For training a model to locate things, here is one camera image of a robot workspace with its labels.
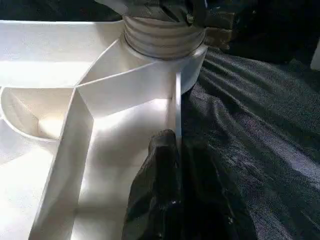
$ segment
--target white plastic surface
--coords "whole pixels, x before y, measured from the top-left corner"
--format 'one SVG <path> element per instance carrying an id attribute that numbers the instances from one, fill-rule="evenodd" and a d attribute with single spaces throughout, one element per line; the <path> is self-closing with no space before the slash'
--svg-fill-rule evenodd
<path id="1" fill-rule="evenodd" d="M 7 36 L 0 38 L 0 157 L 13 166 L 3 180 L 23 185 L 22 168 L 37 179 L 24 185 L 37 194 L 19 219 L 11 217 L 19 187 L 9 184 L 10 194 L 0 194 L 3 206 L 15 206 L 0 221 L 0 239 L 30 232 L 30 240 L 119 240 L 150 138 L 164 129 L 181 135 L 180 94 L 196 81 L 206 47 L 174 61 L 145 57 L 124 42 L 122 22 L 0 21 L 0 32 Z M 19 144 L 11 149 L 10 142 Z M 29 153 L 46 163 L 33 163 Z M 10 165 L 16 159 L 37 164 L 41 174 Z"/>
<path id="2" fill-rule="evenodd" d="M 318 42 L 318 46 L 315 49 L 310 67 L 313 70 L 320 71 L 320 40 Z"/>

